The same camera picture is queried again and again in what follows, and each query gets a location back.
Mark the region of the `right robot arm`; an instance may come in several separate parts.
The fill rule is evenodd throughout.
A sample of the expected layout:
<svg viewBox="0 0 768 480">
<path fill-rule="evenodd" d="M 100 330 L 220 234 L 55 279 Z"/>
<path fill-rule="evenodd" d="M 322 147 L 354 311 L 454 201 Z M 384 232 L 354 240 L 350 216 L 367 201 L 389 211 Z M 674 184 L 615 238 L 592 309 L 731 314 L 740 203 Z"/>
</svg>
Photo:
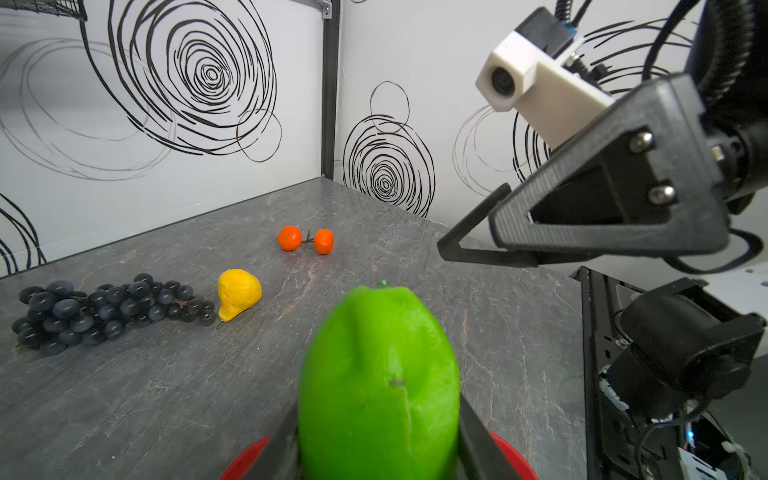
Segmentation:
<svg viewBox="0 0 768 480">
<path fill-rule="evenodd" d="M 654 77 L 692 8 L 675 6 L 640 84 L 617 99 L 600 87 L 605 66 L 580 63 L 568 2 L 524 19 L 476 85 L 495 111 L 518 111 L 551 157 L 519 186 L 494 190 L 438 243 L 457 262 L 528 267 L 623 255 L 682 272 L 623 309 L 630 344 L 606 372 L 606 393 L 649 419 L 743 387 L 765 328 L 755 314 L 706 303 L 684 259 L 724 249 L 731 217 L 767 185 L 767 5 L 704 2 L 685 68 Z"/>
</svg>

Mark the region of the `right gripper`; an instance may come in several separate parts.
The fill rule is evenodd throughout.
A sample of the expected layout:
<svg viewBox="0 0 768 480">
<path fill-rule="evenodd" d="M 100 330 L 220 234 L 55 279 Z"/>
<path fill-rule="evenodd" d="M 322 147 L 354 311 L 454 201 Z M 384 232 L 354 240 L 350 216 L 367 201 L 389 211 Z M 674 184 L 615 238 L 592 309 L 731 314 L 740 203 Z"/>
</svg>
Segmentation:
<svg viewBox="0 0 768 480">
<path fill-rule="evenodd" d="M 708 111 L 704 129 L 703 113 L 687 75 L 641 84 L 491 210 L 495 244 L 649 257 L 723 249 L 724 201 L 740 215 L 767 188 L 767 111 Z"/>
</svg>

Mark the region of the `red flower-shaped fruit bowl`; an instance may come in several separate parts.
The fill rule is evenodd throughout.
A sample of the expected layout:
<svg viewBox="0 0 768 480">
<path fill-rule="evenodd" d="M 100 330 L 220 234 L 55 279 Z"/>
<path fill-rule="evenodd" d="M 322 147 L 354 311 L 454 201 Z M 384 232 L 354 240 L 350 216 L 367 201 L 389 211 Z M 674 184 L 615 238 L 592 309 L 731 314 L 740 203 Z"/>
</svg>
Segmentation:
<svg viewBox="0 0 768 480">
<path fill-rule="evenodd" d="M 490 432 L 490 436 L 501 450 L 502 454 L 522 480 L 538 480 L 539 477 L 528 461 L 506 440 Z M 260 452 L 269 442 L 271 436 L 266 436 L 250 445 L 240 453 L 219 477 L 220 480 L 238 480 L 250 468 Z"/>
</svg>

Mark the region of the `green lime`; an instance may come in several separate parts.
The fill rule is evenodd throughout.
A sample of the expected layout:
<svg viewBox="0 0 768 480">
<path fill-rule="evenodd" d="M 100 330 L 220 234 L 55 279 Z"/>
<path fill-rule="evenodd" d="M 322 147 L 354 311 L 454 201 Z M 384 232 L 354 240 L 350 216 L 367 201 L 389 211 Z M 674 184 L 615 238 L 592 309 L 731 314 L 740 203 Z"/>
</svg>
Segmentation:
<svg viewBox="0 0 768 480">
<path fill-rule="evenodd" d="M 406 287 L 351 290 L 315 334 L 298 388 L 307 479 L 452 479 L 460 372 Z"/>
</svg>

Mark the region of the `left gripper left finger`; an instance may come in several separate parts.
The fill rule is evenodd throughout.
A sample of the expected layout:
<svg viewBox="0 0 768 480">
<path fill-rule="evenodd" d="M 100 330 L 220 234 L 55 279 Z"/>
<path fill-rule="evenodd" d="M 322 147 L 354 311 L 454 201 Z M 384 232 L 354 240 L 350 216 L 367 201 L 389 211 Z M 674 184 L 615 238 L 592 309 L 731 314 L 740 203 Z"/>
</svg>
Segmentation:
<svg viewBox="0 0 768 480">
<path fill-rule="evenodd" d="M 243 480 L 296 480 L 300 478 L 298 408 L 292 407 Z"/>
</svg>

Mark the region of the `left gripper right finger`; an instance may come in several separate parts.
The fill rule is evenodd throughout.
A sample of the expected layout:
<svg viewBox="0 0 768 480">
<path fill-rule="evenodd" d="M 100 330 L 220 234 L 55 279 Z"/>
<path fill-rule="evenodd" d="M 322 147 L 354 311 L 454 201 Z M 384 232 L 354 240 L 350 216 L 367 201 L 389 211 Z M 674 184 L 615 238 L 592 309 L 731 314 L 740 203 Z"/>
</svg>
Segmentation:
<svg viewBox="0 0 768 480">
<path fill-rule="evenodd" d="M 463 395 L 459 407 L 457 478 L 521 479 Z"/>
</svg>

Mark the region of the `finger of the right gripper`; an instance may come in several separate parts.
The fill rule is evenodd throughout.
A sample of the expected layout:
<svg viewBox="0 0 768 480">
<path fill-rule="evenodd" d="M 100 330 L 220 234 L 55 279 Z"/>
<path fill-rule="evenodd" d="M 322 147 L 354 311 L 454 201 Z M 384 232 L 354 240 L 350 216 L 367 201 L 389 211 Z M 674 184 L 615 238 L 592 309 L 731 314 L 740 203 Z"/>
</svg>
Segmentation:
<svg viewBox="0 0 768 480">
<path fill-rule="evenodd" d="M 599 254 L 595 253 L 510 251 L 476 242 L 469 236 L 471 231 L 485 222 L 491 210 L 511 192 L 510 185 L 503 183 L 446 232 L 437 241 L 441 258 L 450 262 L 536 268 L 555 264 L 584 263 L 599 257 Z"/>
</svg>

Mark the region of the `small yellow pear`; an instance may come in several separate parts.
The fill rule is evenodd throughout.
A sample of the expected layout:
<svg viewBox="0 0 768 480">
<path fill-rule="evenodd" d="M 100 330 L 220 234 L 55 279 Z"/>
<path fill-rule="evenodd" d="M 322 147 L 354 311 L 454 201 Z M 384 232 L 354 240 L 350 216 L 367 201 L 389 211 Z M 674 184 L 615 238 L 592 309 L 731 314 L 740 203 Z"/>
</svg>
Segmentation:
<svg viewBox="0 0 768 480">
<path fill-rule="evenodd" d="M 249 272 L 242 269 L 223 272 L 218 280 L 219 318 L 223 322 L 233 320 L 259 302 L 262 295 L 260 281 Z"/>
</svg>

